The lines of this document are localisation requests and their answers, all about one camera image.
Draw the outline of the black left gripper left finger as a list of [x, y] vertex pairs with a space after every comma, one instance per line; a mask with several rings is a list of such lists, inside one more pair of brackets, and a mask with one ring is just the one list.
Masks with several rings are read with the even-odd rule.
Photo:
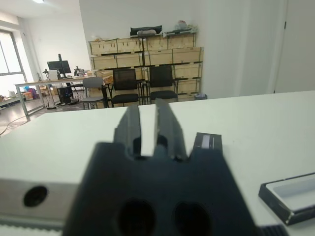
[[124, 145], [128, 156], [136, 159], [141, 156], [141, 123], [137, 105], [129, 106], [114, 132], [114, 142]]

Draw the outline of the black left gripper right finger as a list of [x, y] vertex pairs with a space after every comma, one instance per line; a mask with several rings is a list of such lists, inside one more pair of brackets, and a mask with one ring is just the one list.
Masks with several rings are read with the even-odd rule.
[[169, 103], [157, 99], [155, 105], [155, 149], [152, 159], [156, 162], [188, 162], [183, 131]]

